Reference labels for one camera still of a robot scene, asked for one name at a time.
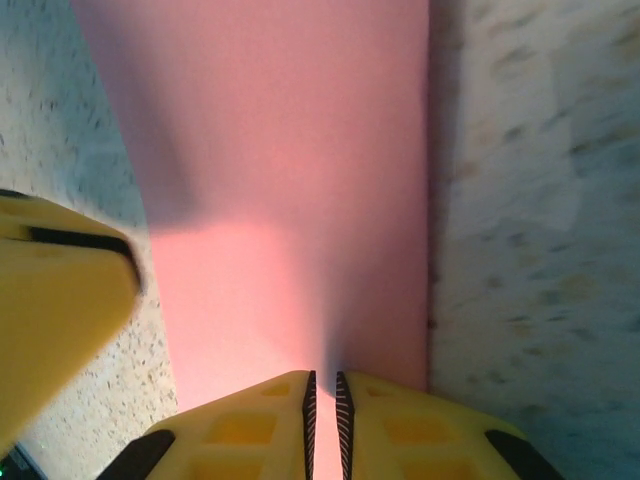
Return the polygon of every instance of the yellow plastic piece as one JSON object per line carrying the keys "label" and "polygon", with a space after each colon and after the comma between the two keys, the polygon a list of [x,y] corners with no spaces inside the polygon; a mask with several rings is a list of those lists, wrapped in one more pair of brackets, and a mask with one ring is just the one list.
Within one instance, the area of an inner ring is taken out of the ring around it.
{"label": "yellow plastic piece", "polygon": [[345,376],[353,480],[519,480],[484,436],[496,429],[524,439],[512,425],[369,375]]}
{"label": "yellow plastic piece", "polygon": [[[154,425],[147,433],[176,439],[148,480],[303,480],[309,378],[290,372]],[[315,383],[313,392],[315,406]]]}
{"label": "yellow plastic piece", "polygon": [[0,453],[129,319],[140,280],[112,246],[116,230],[0,190]]}

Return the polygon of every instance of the black rubber strip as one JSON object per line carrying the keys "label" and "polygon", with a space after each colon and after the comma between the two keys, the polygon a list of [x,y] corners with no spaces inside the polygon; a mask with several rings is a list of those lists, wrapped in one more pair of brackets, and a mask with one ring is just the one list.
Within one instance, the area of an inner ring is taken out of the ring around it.
{"label": "black rubber strip", "polygon": [[484,435],[521,480],[564,480],[526,440],[501,430],[489,430]]}
{"label": "black rubber strip", "polygon": [[29,236],[28,240],[32,242],[69,247],[95,248],[122,255],[131,266],[138,285],[138,292],[142,291],[142,274],[133,256],[133,250],[131,250],[131,246],[125,240],[108,235],[70,232],[67,230],[55,230],[42,227],[27,227],[27,232]]}
{"label": "black rubber strip", "polygon": [[144,480],[162,459],[176,436],[171,430],[133,440],[104,469],[97,480]]}
{"label": "black rubber strip", "polygon": [[24,193],[16,192],[15,190],[6,190],[4,188],[0,188],[0,197],[9,197],[9,198],[32,198],[29,195],[25,195]]}
{"label": "black rubber strip", "polygon": [[313,454],[316,444],[316,372],[309,372],[307,388],[302,400],[302,421],[304,441],[304,469],[306,480],[313,479]]}
{"label": "black rubber strip", "polygon": [[353,435],[355,429],[356,410],[351,397],[351,390],[344,372],[338,372],[336,378],[336,419],[338,421],[338,437],[340,438],[340,455],[342,457],[342,478],[351,480],[353,475]]}

